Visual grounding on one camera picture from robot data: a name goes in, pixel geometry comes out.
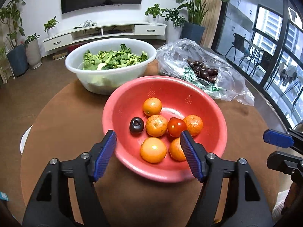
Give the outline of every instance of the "gray flower pot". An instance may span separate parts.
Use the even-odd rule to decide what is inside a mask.
[[[23,75],[28,69],[24,44],[20,44],[10,51],[7,55],[16,77]]]
[[[185,22],[181,38],[187,38],[200,44],[205,27],[193,23]]]
[[[39,49],[38,40],[31,41],[25,46],[27,62],[29,63],[32,70],[42,65],[41,53]]]

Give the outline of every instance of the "plant pot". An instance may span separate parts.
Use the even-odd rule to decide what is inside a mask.
[[[174,26],[173,22],[171,20],[167,21],[167,27],[166,27],[166,43],[172,43],[177,41],[182,32],[182,27]]]
[[[37,39],[31,41],[27,46],[25,46],[25,51],[26,51],[27,62],[32,70],[42,65],[41,53]]]
[[[155,18],[152,14],[149,14],[147,16],[147,20],[149,23],[152,23],[152,24],[157,24],[158,23],[158,20],[159,20],[159,16],[157,15]]]
[[[15,47],[7,55],[16,77],[23,75],[28,69],[24,44]]]
[[[187,38],[200,44],[205,27],[185,22],[182,30],[182,38]]]
[[[48,37],[53,37],[58,34],[58,28],[55,26],[46,30]]]

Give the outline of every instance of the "round wooden table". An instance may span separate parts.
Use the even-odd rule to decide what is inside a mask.
[[[156,75],[150,63],[145,75]],[[62,89],[35,120],[21,161],[21,184],[25,204],[52,158],[76,158],[102,140],[102,112],[108,96],[88,92],[77,80]],[[267,126],[257,110],[237,101],[216,100],[225,117],[228,141],[223,159],[244,157],[258,178],[273,208],[278,194],[278,172],[267,169],[266,159],[275,147],[262,139]],[[228,180],[224,180],[216,218],[222,216]],[[124,167],[113,155],[96,192],[111,226],[184,227],[201,190],[196,179],[181,183],[159,183]],[[69,179],[75,220],[81,222],[73,180]]]

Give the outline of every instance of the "blue flower pot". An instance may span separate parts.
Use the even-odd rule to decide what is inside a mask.
[[[28,63],[23,44],[14,48],[6,56],[14,70],[14,75],[16,77],[23,75],[27,71]]]
[[[200,44],[205,27],[193,23],[185,22],[181,38],[187,38]]]

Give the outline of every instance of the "red tomato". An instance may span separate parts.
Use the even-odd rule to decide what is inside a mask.
[[[169,120],[167,130],[172,137],[179,137],[182,131],[187,130],[187,126],[183,120],[174,118]]]

